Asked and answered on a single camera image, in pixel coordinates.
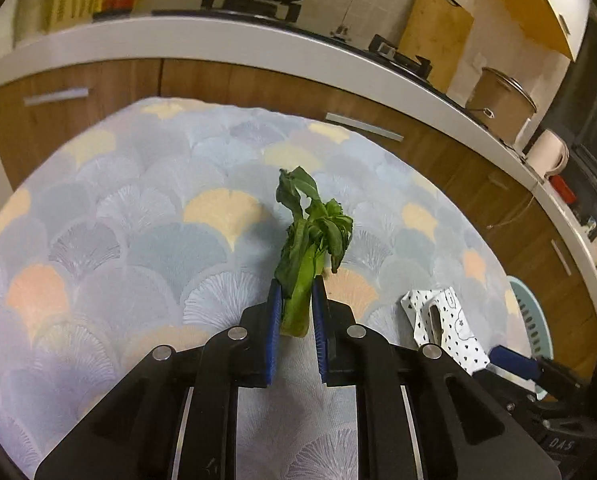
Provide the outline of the brown rice cooker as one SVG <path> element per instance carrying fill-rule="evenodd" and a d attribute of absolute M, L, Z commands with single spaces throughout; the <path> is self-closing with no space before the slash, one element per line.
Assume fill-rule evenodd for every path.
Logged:
<path fill-rule="evenodd" d="M 492 67 L 481 70 L 465 109 L 507 145 L 515 143 L 538 110 L 519 81 Z"/>

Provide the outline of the black gas stove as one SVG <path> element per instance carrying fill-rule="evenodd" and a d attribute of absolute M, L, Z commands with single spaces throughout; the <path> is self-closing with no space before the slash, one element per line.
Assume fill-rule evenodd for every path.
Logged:
<path fill-rule="evenodd" d="M 300 36 L 322 41 L 330 46 L 342 48 L 363 58 L 387 67 L 393 72 L 423 81 L 427 86 L 428 76 L 433 64 L 424 56 L 413 58 L 398 51 L 396 44 L 381 35 L 375 34 L 368 47 L 360 49 L 349 44 L 348 38 L 338 29 L 329 36 L 300 28 L 296 22 L 301 11 L 297 3 L 280 4 L 263 0 L 202 0 L 202 6 L 196 10 L 153 10 L 152 18 L 213 18 L 214 20 L 246 23 L 265 26 L 285 32 L 296 32 Z"/>

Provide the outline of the red tray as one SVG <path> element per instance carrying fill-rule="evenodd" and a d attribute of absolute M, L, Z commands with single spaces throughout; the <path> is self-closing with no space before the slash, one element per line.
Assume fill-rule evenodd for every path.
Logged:
<path fill-rule="evenodd" d="M 571 206 L 577 202 L 576 194 L 559 174 L 549 177 L 549 182 L 565 204 Z"/>

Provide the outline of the white electric kettle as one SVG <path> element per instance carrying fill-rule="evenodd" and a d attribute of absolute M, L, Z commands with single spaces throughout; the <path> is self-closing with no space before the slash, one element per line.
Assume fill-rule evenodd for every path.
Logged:
<path fill-rule="evenodd" d="M 567 144 L 550 129 L 542 131 L 526 156 L 527 164 L 542 179 L 560 174 L 568 159 Z"/>

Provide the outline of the green leafy vegetable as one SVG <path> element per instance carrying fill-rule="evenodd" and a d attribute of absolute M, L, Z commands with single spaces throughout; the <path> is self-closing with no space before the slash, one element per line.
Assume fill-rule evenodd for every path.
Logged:
<path fill-rule="evenodd" d="M 283 297 L 280 333 L 301 338 L 308 332 L 312 284 L 325 266 L 338 271 L 353 239 L 353 218 L 338 200 L 323 200 L 300 166 L 279 172 L 276 200 L 292 214 L 274 271 Z"/>

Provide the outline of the light blue trash basket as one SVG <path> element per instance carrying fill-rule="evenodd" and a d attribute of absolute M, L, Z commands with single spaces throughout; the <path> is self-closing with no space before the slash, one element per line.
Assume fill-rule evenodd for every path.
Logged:
<path fill-rule="evenodd" d="M 509 289 L 505 292 L 507 312 L 519 318 L 525 327 L 531 355 L 534 358 L 554 358 L 553 341 L 547 318 L 537 297 L 515 276 L 508 275 Z"/>

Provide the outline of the polka dot paper wrapper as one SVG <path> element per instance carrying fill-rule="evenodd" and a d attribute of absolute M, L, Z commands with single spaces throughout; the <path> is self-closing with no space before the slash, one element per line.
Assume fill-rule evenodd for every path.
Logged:
<path fill-rule="evenodd" d="M 452 287 L 412 289 L 400 299 L 400 305 L 419 347 L 436 344 L 470 375 L 490 363 Z"/>

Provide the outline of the wooden base cabinets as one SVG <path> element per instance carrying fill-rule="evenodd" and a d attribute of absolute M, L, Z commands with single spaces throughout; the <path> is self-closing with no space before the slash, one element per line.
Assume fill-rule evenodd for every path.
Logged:
<path fill-rule="evenodd" d="M 261 107 L 356 130 L 412 166 L 466 215 L 539 300 L 556 359 L 583 377 L 597 362 L 597 281 L 559 198 L 489 134 L 439 131 L 358 94 L 243 65 L 131 58 L 72 64 L 0 84 L 0 158 L 12 184 L 63 142 L 148 96 Z"/>

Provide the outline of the patterned tablecloth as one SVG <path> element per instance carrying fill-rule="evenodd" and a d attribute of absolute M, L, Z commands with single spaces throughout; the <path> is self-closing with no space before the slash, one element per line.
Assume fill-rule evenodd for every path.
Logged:
<path fill-rule="evenodd" d="M 436 186 L 360 134 L 193 100 L 132 104 L 59 148 L 0 212 L 0 445 L 25 477 L 150 350 L 205 344 L 263 301 L 301 167 L 353 218 L 327 294 L 393 344 L 400 300 L 452 288 L 459 328 L 529 343 L 507 274 Z"/>

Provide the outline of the wooden cutting board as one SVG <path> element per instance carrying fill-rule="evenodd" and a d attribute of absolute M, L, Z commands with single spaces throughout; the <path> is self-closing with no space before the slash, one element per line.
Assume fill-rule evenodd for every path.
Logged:
<path fill-rule="evenodd" d="M 414 0 L 398 51 L 431 63 L 427 80 L 443 93 L 458 70 L 474 16 L 455 0 Z"/>

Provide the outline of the dark window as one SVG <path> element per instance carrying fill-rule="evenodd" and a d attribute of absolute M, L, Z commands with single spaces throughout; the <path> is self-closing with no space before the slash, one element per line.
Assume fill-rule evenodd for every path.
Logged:
<path fill-rule="evenodd" d="M 597 237 L 597 18 L 591 18 L 578 58 L 568 67 L 541 127 L 556 133 L 569 148 L 561 178 L 575 196 L 574 211 Z"/>

